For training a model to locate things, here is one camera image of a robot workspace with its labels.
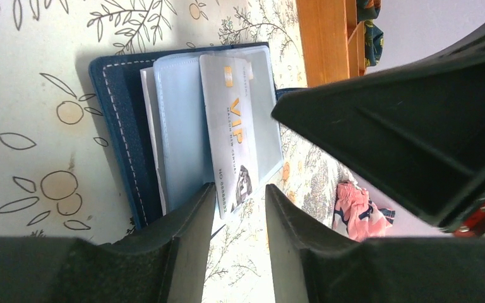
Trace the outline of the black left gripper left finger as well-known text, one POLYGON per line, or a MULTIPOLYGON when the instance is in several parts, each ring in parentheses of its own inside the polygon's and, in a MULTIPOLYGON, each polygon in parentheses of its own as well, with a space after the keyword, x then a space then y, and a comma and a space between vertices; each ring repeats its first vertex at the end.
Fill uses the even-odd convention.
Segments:
POLYGON ((200 302, 215 185, 125 238, 0 237, 0 302, 200 302))

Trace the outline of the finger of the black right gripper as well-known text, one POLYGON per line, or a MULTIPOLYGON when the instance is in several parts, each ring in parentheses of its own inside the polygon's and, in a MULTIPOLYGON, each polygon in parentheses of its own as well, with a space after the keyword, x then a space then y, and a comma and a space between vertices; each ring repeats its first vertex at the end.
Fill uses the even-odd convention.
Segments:
POLYGON ((282 95, 272 117, 453 232, 485 202, 485 23, 416 62, 282 95))

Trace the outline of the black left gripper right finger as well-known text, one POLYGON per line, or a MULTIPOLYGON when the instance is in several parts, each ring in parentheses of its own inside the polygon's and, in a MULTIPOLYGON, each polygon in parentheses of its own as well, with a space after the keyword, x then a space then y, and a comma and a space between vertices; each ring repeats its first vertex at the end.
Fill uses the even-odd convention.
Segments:
POLYGON ((277 302, 485 302, 485 237, 353 241, 265 189, 277 302))

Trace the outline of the wooden compartment tray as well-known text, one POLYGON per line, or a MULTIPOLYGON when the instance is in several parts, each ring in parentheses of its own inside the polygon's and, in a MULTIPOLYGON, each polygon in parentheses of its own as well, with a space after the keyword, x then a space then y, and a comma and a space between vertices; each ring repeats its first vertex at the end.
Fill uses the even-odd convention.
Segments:
POLYGON ((356 0, 296 2, 309 87, 362 76, 366 72, 364 25, 356 0))

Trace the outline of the navy blue card holder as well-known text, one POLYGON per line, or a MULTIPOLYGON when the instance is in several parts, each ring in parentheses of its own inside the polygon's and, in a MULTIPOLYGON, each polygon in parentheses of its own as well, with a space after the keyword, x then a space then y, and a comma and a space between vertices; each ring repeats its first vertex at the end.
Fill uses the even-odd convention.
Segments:
POLYGON ((283 166, 280 127, 271 118, 279 97, 266 42, 103 56, 88 68, 109 131, 137 229, 181 207, 213 165, 199 58, 239 57, 250 65, 260 188, 283 166))

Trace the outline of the silver credit card with chip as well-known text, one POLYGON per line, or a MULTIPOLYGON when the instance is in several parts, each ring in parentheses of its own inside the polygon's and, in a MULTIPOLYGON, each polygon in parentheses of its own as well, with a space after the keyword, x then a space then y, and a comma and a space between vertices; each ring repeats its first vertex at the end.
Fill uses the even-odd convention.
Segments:
POLYGON ((199 64, 219 213, 226 219, 260 180, 248 62, 204 54, 199 64))

